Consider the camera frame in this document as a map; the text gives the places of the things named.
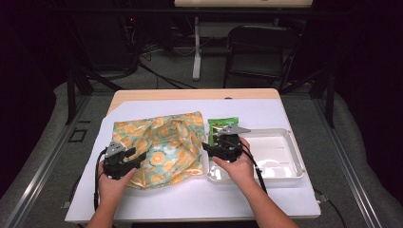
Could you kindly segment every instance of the plastic tray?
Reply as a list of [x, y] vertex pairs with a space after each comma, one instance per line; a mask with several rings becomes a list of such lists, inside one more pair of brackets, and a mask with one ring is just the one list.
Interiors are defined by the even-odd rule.
[[[305, 171], [302, 158], [291, 131], [282, 128], [257, 129], [240, 134], [251, 146], [251, 153], [266, 181], [300, 179]], [[216, 182], [231, 181], [228, 174], [212, 159], [208, 159], [207, 177]]]

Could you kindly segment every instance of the dark background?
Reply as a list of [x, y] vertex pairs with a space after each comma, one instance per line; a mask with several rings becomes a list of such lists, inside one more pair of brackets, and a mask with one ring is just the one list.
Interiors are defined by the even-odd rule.
[[[57, 4], [68, 6], [80, 2], [88, 4], [86, 1], [73, 0]], [[113, 7], [111, 1], [104, 3], [106, 5], [101, 7]], [[171, 1], [163, 3], [161, 7], [172, 5]], [[348, 10], [355, 3], [316, 1], [314, 10]], [[0, 123], [2, 135], [5, 136], [3, 144], [6, 146], [3, 146], [5, 156], [1, 165], [1, 196], [24, 165], [48, 123], [56, 99], [53, 89], [66, 81], [69, 64], [60, 49], [67, 44], [69, 54], [89, 68], [125, 70], [130, 67], [133, 57], [129, 53], [130, 47], [124, 42], [125, 35], [120, 32], [117, 18], [109, 25], [103, 23], [105, 19], [93, 17], [101, 28], [110, 31], [108, 39], [96, 43], [92, 42], [97, 40], [96, 28], [86, 25], [86, 22], [89, 23], [87, 20], [69, 18], [67, 24], [62, 23], [61, 26], [66, 38], [62, 41], [49, 27], [60, 21], [55, 19], [49, 23], [41, 15], [21, 13], [26, 7], [35, 7], [35, 3], [20, 0], [2, 4], [0, 105], [3, 110]], [[383, 186], [403, 203], [403, 168], [400, 165], [403, 150], [399, 144], [403, 128], [400, 120], [403, 117], [400, 108], [403, 19], [397, 1], [365, 4], [374, 4], [374, 11], [366, 17], [362, 27], [356, 28], [357, 36], [352, 37], [353, 45], [341, 59], [336, 71], [336, 92], [344, 98], [355, 117], [366, 147], [368, 164]], [[180, 24], [181, 18], [163, 19], [166, 25], [159, 23], [161, 18], [146, 19], [146, 32], [170, 48], [171, 37], [155, 32], [149, 25], [158, 24], [160, 31], [164, 31], [166, 25]], [[325, 66], [348, 25], [349, 21], [308, 21], [303, 37], [305, 43], [294, 61], [291, 78], [299, 79]], [[99, 52], [97, 45], [110, 48], [110, 52]], [[117, 57], [102, 58], [111, 53]]]

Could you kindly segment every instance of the wrist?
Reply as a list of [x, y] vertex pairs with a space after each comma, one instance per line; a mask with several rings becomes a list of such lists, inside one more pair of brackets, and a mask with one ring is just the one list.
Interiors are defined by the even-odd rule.
[[250, 192], [251, 189], [260, 188], [260, 185], [253, 178], [238, 181], [236, 184], [243, 193]]
[[112, 202], [105, 202], [105, 201], [104, 201], [104, 203], [102, 203], [102, 199], [101, 199], [100, 205], [98, 207], [98, 209], [105, 210], [108, 212], [113, 212], [113, 214], [115, 213], [117, 208], [118, 208], [118, 204], [112, 203]]
[[92, 216], [87, 227], [111, 227], [115, 211], [116, 208], [110, 208], [105, 204], [100, 205]]

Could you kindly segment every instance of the crumpled cloth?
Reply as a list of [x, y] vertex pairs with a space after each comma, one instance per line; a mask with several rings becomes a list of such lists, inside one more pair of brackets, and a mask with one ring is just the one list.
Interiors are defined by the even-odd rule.
[[172, 185], [203, 173], [202, 114], [198, 112], [151, 119], [116, 122], [112, 140], [127, 149], [136, 148], [133, 160], [146, 153], [128, 186], [153, 189]]

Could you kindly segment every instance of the black chair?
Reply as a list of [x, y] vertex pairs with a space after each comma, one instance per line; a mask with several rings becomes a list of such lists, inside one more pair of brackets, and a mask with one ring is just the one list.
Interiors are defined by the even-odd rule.
[[281, 91], [299, 44], [299, 35], [290, 28], [240, 26], [228, 34], [227, 57], [222, 87], [229, 76], [279, 81]]

